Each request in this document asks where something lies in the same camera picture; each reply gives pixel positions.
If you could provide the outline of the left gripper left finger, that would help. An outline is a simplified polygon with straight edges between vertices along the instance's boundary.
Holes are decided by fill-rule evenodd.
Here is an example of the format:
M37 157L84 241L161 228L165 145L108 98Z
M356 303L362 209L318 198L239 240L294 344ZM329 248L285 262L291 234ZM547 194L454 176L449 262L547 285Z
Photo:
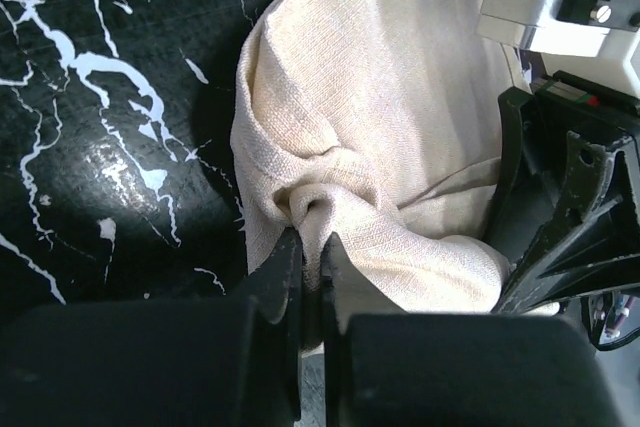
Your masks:
M286 230L230 294L34 309L1 334L5 426L291 426L302 245Z

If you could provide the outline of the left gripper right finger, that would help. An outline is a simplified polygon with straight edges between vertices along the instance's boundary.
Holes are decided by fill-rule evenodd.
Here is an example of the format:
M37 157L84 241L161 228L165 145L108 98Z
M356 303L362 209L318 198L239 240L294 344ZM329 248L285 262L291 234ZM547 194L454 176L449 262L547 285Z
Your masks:
M330 426L616 426L578 331L538 315L409 314L332 235L321 255Z

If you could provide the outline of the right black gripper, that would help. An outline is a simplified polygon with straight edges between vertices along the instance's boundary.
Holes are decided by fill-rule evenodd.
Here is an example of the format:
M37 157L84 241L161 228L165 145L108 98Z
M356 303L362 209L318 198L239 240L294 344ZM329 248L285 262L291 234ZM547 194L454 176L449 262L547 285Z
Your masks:
M498 98L499 180L483 239L509 263L495 305L577 307L589 342L636 340L639 102L566 72Z

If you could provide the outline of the beige cloth napkin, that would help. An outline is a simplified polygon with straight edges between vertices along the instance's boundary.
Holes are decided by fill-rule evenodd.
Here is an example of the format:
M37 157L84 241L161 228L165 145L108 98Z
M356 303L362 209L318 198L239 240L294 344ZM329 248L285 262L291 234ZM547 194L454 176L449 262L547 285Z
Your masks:
M481 241L516 55L475 33L482 0L275 0L237 66L230 144L257 269L304 249L302 345L321 348L323 248L409 312L485 313L506 259Z

